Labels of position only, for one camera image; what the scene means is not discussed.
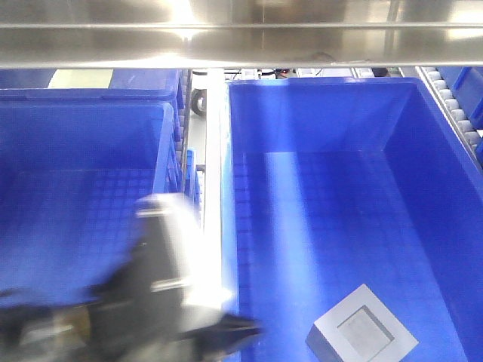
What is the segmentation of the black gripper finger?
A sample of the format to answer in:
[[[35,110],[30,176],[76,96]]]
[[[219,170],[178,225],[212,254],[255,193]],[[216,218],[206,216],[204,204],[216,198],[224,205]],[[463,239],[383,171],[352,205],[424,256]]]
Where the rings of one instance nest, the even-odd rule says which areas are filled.
[[[181,334],[194,342],[196,354],[234,354],[263,335],[256,320],[224,313],[216,322]]]

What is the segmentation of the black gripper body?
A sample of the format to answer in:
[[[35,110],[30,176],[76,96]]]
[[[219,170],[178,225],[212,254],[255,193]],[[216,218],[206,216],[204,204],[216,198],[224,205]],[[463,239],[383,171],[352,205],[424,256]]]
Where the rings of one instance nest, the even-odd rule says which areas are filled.
[[[223,318],[178,293],[105,296],[87,310],[89,343],[102,361],[202,361],[199,340]]]

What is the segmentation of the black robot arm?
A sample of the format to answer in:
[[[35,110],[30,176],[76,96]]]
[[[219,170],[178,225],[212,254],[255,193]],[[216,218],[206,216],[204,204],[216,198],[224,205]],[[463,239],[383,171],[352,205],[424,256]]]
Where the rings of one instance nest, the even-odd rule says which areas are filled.
[[[263,334],[210,305],[203,235],[181,194],[151,194],[128,229],[28,216],[1,234],[3,361],[219,361]]]

